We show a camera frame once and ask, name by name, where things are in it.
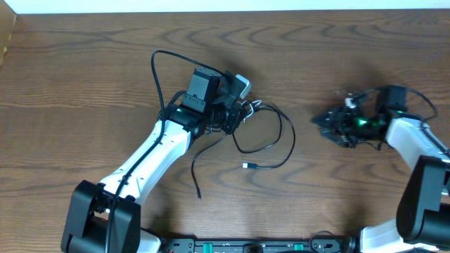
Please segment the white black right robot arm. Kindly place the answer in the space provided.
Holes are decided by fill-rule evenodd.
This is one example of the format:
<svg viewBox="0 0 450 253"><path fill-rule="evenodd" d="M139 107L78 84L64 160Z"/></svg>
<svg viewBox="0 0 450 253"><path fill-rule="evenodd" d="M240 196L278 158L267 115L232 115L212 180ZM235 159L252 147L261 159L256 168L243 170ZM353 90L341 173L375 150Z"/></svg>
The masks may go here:
<svg viewBox="0 0 450 253"><path fill-rule="evenodd" d="M395 149L411 169L394 219L361 230L360 252L449 250L449 151L404 103L381 102L374 117L347 102L312 118L321 135L344 148L381 141Z"/></svg>

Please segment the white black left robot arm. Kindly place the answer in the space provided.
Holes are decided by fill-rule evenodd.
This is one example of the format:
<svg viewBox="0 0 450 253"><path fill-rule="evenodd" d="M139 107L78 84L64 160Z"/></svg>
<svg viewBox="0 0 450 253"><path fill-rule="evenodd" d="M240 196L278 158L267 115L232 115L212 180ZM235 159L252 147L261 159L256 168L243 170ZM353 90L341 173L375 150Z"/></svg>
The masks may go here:
<svg viewBox="0 0 450 253"><path fill-rule="evenodd" d="M158 252L161 239L141 228L141 206L167 169L208 127L231 134L244 116L251 84L178 91L150 136L99 183L74 190L61 241L63 252Z"/></svg>

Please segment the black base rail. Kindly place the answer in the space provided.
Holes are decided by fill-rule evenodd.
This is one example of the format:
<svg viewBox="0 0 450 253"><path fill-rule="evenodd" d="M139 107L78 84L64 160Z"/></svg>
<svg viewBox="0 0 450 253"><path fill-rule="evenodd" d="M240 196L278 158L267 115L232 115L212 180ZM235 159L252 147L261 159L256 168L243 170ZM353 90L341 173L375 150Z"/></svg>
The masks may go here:
<svg viewBox="0 0 450 253"><path fill-rule="evenodd" d="M359 251L356 238L349 236L316 235L299 240L194 240L164 238L155 253L355 253Z"/></svg>

